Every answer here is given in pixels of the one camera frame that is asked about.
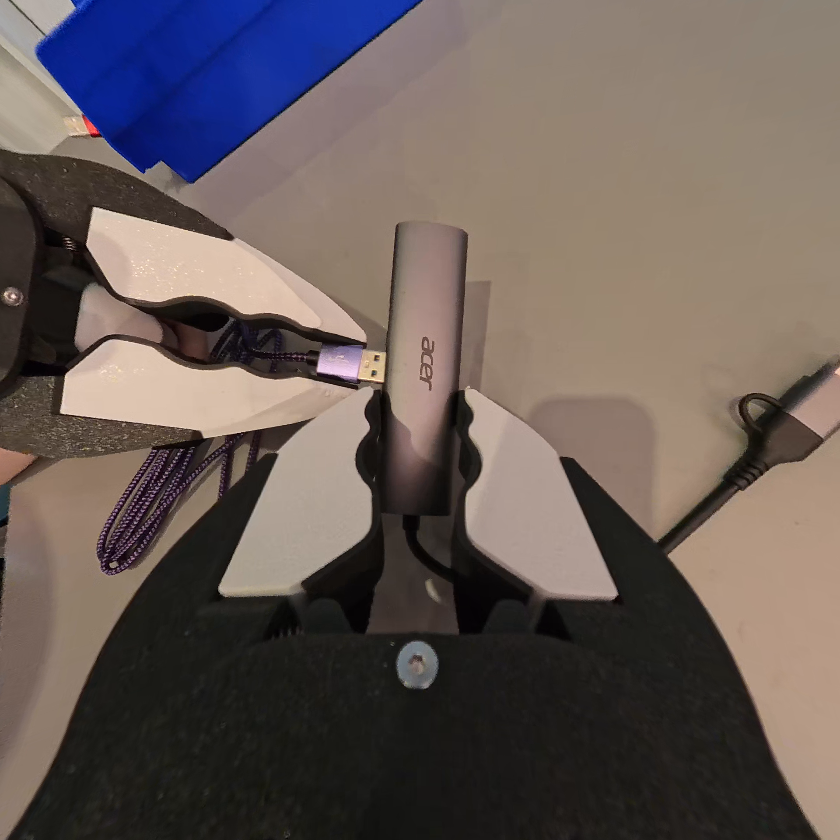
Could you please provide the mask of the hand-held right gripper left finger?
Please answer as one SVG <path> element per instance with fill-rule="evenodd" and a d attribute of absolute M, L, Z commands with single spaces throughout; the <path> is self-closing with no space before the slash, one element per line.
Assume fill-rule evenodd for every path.
<path fill-rule="evenodd" d="M 373 469 L 381 393 L 352 392 L 297 430 L 272 461 L 218 585 L 225 598 L 315 595 L 378 542 L 382 514 Z"/>

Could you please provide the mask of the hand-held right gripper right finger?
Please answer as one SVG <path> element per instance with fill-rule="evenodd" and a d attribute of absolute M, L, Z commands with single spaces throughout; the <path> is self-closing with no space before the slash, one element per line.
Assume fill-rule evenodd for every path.
<path fill-rule="evenodd" d="M 618 592 L 554 448 L 478 390 L 458 404 L 458 582 L 487 599 L 612 602 Z"/>

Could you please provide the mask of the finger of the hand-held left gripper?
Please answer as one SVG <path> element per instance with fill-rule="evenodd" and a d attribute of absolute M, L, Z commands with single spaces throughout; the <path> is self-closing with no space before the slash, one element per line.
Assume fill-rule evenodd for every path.
<path fill-rule="evenodd" d="M 362 327 L 320 289 L 238 238 L 218 238 L 93 207 L 87 252 L 119 298 L 206 303 L 241 319 L 366 345 Z"/>
<path fill-rule="evenodd" d="M 59 414 L 215 438 L 312 420 L 368 380 L 368 350 L 360 345 L 324 344 L 291 357 L 314 363 L 314 375 L 198 364 L 147 340 L 101 339 L 65 373 Z"/>

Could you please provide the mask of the blue plastic bin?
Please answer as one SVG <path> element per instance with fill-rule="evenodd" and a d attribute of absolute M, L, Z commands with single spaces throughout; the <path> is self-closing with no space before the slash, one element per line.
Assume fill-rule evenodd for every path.
<path fill-rule="evenodd" d="M 416 5 L 75 2 L 36 55 L 135 169 L 194 183 Z"/>

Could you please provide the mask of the grey usb hub with cable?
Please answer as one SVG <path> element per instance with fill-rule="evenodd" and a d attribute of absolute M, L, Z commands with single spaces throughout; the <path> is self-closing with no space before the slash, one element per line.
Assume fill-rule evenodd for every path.
<path fill-rule="evenodd" d="M 465 231 L 443 224 L 395 229 L 379 476 L 383 509 L 402 518 L 414 557 L 463 586 L 453 532 L 464 486 L 457 426 L 467 244 Z"/>

